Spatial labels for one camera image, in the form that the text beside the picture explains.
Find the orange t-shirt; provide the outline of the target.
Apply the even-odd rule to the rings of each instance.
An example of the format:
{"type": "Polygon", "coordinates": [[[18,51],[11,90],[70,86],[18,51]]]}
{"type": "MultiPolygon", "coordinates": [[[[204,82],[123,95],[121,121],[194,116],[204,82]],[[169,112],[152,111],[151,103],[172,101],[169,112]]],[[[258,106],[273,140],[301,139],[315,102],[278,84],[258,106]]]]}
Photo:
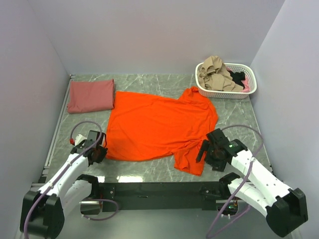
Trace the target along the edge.
{"type": "Polygon", "coordinates": [[[106,130],[106,157],[147,161],[172,155],[175,169],[201,176],[204,162],[196,157],[217,121],[215,106],[197,87],[178,99],[118,91],[106,130]]]}

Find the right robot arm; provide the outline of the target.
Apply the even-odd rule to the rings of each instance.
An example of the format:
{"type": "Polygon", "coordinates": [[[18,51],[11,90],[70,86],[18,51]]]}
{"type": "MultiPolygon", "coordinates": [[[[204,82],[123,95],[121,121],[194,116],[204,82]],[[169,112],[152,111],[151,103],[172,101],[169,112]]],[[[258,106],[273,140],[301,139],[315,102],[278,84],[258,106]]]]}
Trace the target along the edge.
{"type": "Polygon", "coordinates": [[[220,218],[232,217],[224,211],[234,198],[247,203],[244,211],[234,215],[235,220],[254,208],[265,217],[271,230],[282,238],[308,221],[304,192],[280,181],[244,143],[238,139],[229,140],[223,130],[218,128],[207,134],[196,158],[197,162],[202,160],[214,170],[223,171],[229,164],[244,175],[241,177],[232,172],[219,180],[219,194],[227,200],[213,220],[206,238],[216,236],[211,231],[220,218]]]}

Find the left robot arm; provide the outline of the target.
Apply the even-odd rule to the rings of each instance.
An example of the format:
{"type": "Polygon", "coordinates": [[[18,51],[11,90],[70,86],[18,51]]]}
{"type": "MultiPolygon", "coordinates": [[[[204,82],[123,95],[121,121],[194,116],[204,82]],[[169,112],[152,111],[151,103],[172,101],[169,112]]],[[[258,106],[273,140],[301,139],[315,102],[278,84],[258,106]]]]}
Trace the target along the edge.
{"type": "Polygon", "coordinates": [[[105,133],[90,130],[87,138],[73,144],[63,166],[46,184],[25,194],[19,230],[26,237],[57,238],[65,219],[82,200],[101,197],[98,178],[83,172],[105,158],[105,138],[105,133]]]}

